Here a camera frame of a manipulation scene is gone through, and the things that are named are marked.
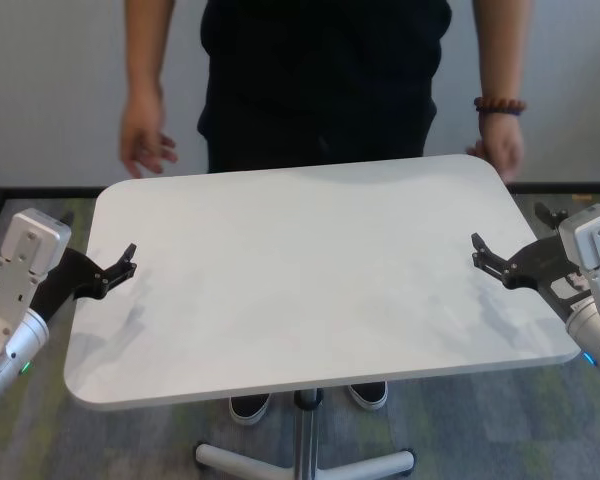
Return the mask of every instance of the white table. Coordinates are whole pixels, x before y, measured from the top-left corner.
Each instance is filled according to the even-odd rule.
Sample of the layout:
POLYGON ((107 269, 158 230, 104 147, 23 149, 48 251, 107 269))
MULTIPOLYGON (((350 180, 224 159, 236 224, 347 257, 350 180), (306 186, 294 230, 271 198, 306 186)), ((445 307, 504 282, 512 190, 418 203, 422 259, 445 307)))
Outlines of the white table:
POLYGON ((138 270, 80 301, 67 387, 114 410, 574 357, 537 293, 473 267, 474 232, 505 258, 535 240, 465 155, 119 183, 98 199, 88 255, 108 265, 133 242, 138 270))

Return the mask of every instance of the white table foot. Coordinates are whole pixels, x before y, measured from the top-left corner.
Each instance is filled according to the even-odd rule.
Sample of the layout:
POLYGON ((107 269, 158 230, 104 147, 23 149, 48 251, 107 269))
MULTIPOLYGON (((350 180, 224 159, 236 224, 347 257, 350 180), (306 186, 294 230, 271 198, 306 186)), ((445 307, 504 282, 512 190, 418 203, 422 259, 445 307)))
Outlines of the white table foot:
POLYGON ((318 470, 318 480, 377 480, 397 473, 408 474, 415 467, 415 457, 411 452, 399 452, 362 462, 318 470))
POLYGON ((290 468, 275 467, 211 445, 199 445, 195 455, 199 463, 244 480, 292 480, 293 477, 290 468))

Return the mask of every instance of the sneaker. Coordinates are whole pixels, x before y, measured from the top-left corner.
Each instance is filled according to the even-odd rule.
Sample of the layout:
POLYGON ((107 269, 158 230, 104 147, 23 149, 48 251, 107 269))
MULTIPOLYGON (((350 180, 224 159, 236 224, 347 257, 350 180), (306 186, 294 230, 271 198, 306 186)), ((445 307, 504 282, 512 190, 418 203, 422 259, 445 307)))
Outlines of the sneaker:
POLYGON ((387 403, 389 386, 387 382, 349 385, 349 393, 358 405, 368 411, 378 410, 387 403))
POLYGON ((232 397, 229 399, 229 412, 231 418, 238 425, 250 427, 264 417, 269 407, 271 395, 249 395, 246 397, 232 397))

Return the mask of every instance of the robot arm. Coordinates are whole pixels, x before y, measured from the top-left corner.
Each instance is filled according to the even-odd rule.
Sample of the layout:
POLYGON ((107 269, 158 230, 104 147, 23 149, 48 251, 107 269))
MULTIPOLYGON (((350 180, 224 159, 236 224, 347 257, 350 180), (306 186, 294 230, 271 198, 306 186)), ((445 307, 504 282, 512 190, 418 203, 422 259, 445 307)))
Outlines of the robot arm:
POLYGON ((537 204, 535 213, 557 234, 504 260, 474 233, 473 263, 508 289, 536 290, 565 322, 585 358, 600 369, 600 205, 569 217, 537 204))
POLYGON ((102 299, 133 277, 135 245, 102 270, 66 248, 70 228, 34 209, 16 214, 0 249, 0 397, 49 338, 47 322, 69 299, 102 299))

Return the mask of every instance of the white wall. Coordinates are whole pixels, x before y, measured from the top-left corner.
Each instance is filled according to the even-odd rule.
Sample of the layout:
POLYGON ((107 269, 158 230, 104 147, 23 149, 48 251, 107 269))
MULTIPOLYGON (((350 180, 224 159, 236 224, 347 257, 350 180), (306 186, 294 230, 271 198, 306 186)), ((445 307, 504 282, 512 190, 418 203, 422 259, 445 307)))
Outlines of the white wall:
MULTIPOLYGON (((177 3, 164 86, 179 165, 204 171, 196 133, 206 87, 203 0, 177 3)), ((427 154, 475 140, 479 94, 469 0, 452 0, 435 80, 427 154)), ((117 161, 125 96, 122 0, 0 1, 0 186, 94 186, 126 178, 117 161)), ((538 0, 523 97, 526 181, 600 181, 600 0, 538 0)))

